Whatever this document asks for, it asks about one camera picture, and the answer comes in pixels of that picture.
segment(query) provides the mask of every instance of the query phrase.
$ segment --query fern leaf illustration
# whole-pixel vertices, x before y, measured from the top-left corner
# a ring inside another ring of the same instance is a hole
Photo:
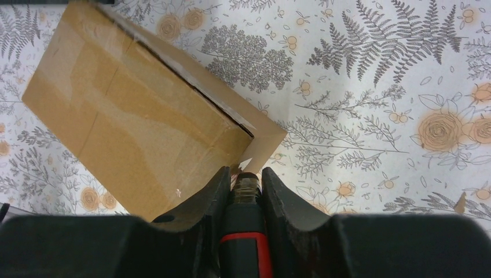
[[[426,54],[431,55],[431,43],[424,38],[408,39],[408,53],[401,59],[399,66],[396,66],[394,71],[394,82],[399,83],[406,71],[418,63],[418,61],[423,61],[426,58]]]
[[[7,52],[7,48],[10,42],[10,33],[14,30],[13,20],[10,18],[10,14],[6,13],[0,8],[0,19],[2,19],[2,57]]]
[[[348,32],[348,40],[352,45],[360,45],[365,43],[370,37],[367,32],[364,31],[364,27],[360,27],[346,12],[342,15],[343,22],[345,23],[346,30]]]
[[[361,81],[368,67],[379,57],[380,44],[378,42],[370,42],[361,47],[361,59],[358,64],[358,80]]]
[[[438,21],[436,0],[430,0],[423,19],[415,14],[415,9],[400,0],[391,0],[397,11],[397,23],[385,19],[378,9],[370,9],[361,0],[356,7],[361,22],[356,22],[346,13],[342,13],[347,35],[341,35],[334,24],[330,24],[332,42],[321,39],[321,47],[315,47],[307,64],[322,64],[326,70],[331,66],[337,74],[342,66],[342,56],[346,59],[346,73],[357,68],[357,78],[361,80],[370,67],[376,66],[373,82],[375,85],[391,67],[395,67],[393,79],[401,82],[409,68],[424,58],[434,56],[439,64],[447,45],[455,52],[460,51],[462,37],[456,36],[455,6],[445,17]],[[487,66],[470,64],[477,68],[476,77],[482,76]]]
[[[382,59],[375,71],[373,84],[377,86],[385,72],[394,65],[393,63],[404,56],[408,50],[405,45],[396,39],[386,41],[382,44]]]
[[[426,16],[424,17],[422,26],[425,31],[425,35],[438,36],[439,23],[436,0],[430,0],[430,7],[426,11]]]
[[[364,28],[360,28],[360,25],[356,23],[353,19],[346,15],[345,12],[342,13],[343,21],[345,22],[346,30],[348,32],[348,41],[352,45],[361,45],[369,38],[369,35],[364,32]],[[343,54],[346,57],[346,73],[348,77],[351,78],[351,70],[360,56],[360,47],[346,47]]]
[[[460,51],[460,42],[462,38],[456,37],[457,32],[455,31],[454,24],[455,24],[455,10],[456,6],[453,5],[452,10],[448,14],[448,16],[445,19],[445,22],[443,23],[442,27],[440,28],[439,35],[446,37],[446,42],[450,44],[452,47],[453,51],[459,52]]]
[[[415,8],[411,9],[409,5],[398,0],[392,0],[392,4],[396,8],[397,19],[402,19],[397,26],[396,34],[406,38],[420,35],[423,27],[420,26],[421,21],[418,20],[420,17],[412,15]]]
[[[25,15],[17,6],[12,6],[12,11],[13,13],[7,13],[0,8],[0,38],[2,40],[0,52],[1,57],[7,54],[9,60],[14,53],[19,59],[22,49],[29,42],[34,46],[34,38],[41,36],[37,23],[37,12],[32,17],[29,6],[27,6]]]
[[[387,25],[387,23],[391,22],[390,19],[381,21],[385,14],[379,14],[377,10],[368,9],[361,3],[361,0],[356,1],[356,8],[360,12],[361,18],[365,20],[364,23],[367,24],[372,39],[386,39],[388,36],[395,33],[395,31],[390,30],[396,26],[396,24]]]
[[[341,35],[338,30],[336,30],[333,23],[331,23],[331,25],[329,26],[329,32],[332,38],[332,46],[335,50],[342,50],[347,46],[347,39],[344,35]],[[340,51],[337,51],[333,54],[334,55],[332,57],[332,66],[334,67],[334,71],[339,74],[339,69],[341,69],[341,66],[343,64],[343,54]]]

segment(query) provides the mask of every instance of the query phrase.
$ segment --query orange rose illustration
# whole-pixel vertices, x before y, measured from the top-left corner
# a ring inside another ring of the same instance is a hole
[[[200,9],[192,9],[184,16],[184,28],[196,30],[203,24],[203,12]]]
[[[345,182],[343,184],[340,184],[339,185],[339,188],[338,188],[338,194],[340,197],[349,197],[349,196],[353,196],[354,195],[354,192],[355,192],[355,186],[352,182]]]
[[[116,201],[116,198],[111,193],[106,192],[101,196],[101,203],[106,209],[113,210],[118,204],[118,201]]]
[[[0,156],[8,156],[10,153],[10,145],[6,141],[0,141]]]
[[[420,124],[421,147],[445,152],[452,149],[462,135],[462,123],[452,114],[433,114]]]
[[[165,41],[175,40],[181,33],[181,23],[174,14],[162,17],[157,23],[157,36]]]
[[[94,211],[99,208],[99,195],[93,188],[84,188],[80,194],[80,200],[83,208],[88,211]]]
[[[473,92],[472,96],[477,101],[491,100],[491,84],[486,83],[482,86],[479,86],[477,90]]]
[[[491,144],[491,119],[478,119],[462,127],[465,135],[475,142]]]

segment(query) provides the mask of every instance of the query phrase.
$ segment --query flower illustration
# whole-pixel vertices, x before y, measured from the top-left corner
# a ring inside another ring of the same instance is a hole
[[[203,20],[203,11],[200,9],[192,9],[184,16],[182,25],[184,25],[184,28],[186,29],[196,30],[203,25]]]
[[[10,145],[6,141],[0,141],[0,156],[8,156],[10,153]]]
[[[383,187],[385,187],[387,189],[393,189],[394,185],[395,185],[394,181],[397,180],[399,178],[399,176],[389,178],[384,171],[382,171],[382,175],[384,177],[384,180],[379,183],[379,185],[378,185],[379,189],[382,189]]]
[[[278,6],[278,17],[283,18],[284,15],[285,15],[285,11],[281,10],[280,7]]]
[[[310,93],[312,92],[310,90],[310,83],[305,81],[305,80],[298,80],[298,87],[296,87],[293,92],[296,94],[301,94],[303,99],[304,100],[307,100],[306,97],[308,97],[310,95]]]
[[[473,10],[465,10],[463,13],[462,13],[462,16],[464,17],[464,21],[466,23],[471,23],[474,18],[474,11]]]
[[[491,192],[489,189],[480,189],[476,191],[476,196],[481,200],[488,200],[491,196]]]
[[[87,211],[95,211],[99,208],[99,195],[91,187],[86,187],[82,190],[80,201],[82,201],[82,206]]]
[[[488,200],[491,197],[491,189],[487,181],[481,188],[466,188],[464,191],[472,191],[471,196],[475,195],[479,200]]]
[[[475,142],[491,144],[491,119],[477,119],[474,123],[466,123],[462,132]]]
[[[392,104],[392,110],[385,110],[385,113],[389,114],[389,120],[393,123],[406,123],[409,119],[414,120],[411,116],[408,116],[412,109],[398,113],[395,104]]]
[[[266,34],[266,36],[268,36],[271,40],[273,40],[274,38],[276,38],[276,33],[273,31],[270,31],[269,34]]]
[[[280,161],[285,156],[286,155],[282,153],[275,153],[274,156],[269,159],[273,159],[273,162],[271,162],[271,164],[278,163],[279,165],[285,166],[286,164]]]
[[[113,210],[118,204],[118,201],[116,201],[111,193],[106,192],[101,196],[101,203],[106,209]]]
[[[157,23],[157,36],[165,41],[177,39],[181,33],[181,23],[179,18],[174,14],[168,14],[162,17]]]
[[[287,38],[287,43],[288,43],[288,48],[290,50],[295,50],[296,49],[296,37],[294,36],[289,36]]]
[[[453,114],[432,114],[418,128],[421,147],[432,151],[452,149],[462,135],[462,123]]]
[[[40,12],[40,13],[39,13],[39,20],[40,20],[41,22],[45,22],[45,21],[46,21],[46,13],[44,13],[44,12]]]
[[[485,25],[483,21],[481,21],[481,29],[477,30],[476,33],[483,32],[486,35],[491,33],[491,25]]]
[[[16,79],[17,84],[19,84],[19,85],[22,85],[25,82],[24,75],[23,76],[17,75],[17,76],[15,76],[15,79]]]
[[[334,17],[332,15],[332,9],[326,9],[325,11],[321,12],[323,15],[325,15],[327,18]]]
[[[269,108],[269,104],[266,104],[266,105],[262,105],[260,101],[258,101],[258,109],[261,111],[261,113],[263,113],[264,115],[268,115],[268,111],[266,109]]]
[[[389,115],[389,120],[391,120],[394,123],[406,123],[408,119],[409,117],[404,115],[404,113],[397,114],[395,112],[392,112]]]
[[[491,83],[486,83],[481,86],[477,86],[477,89],[475,92],[472,93],[472,97],[474,98],[474,101],[480,102],[480,101],[486,101],[486,100],[491,100]]]
[[[296,13],[300,16],[296,20],[297,25],[304,25],[305,23],[310,23],[310,21],[308,20],[310,16],[303,16],[303,14],[299,11],[296,11]]]
[[[350,197],[354,195],[355,192],[355,185],[352,182],[344,182],[344,183],[339,183],[339,188],[337,190],[337,193],[339,197]]]

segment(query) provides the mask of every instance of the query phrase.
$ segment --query patterned paper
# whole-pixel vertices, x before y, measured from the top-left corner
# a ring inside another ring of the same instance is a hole
[[[266,166],[319,210],[460,213],[491,229],[491,3],[125,0],[113,9],[286,129]],[[126,213],[20,101],[63,7],[0,11],[0,202]]]

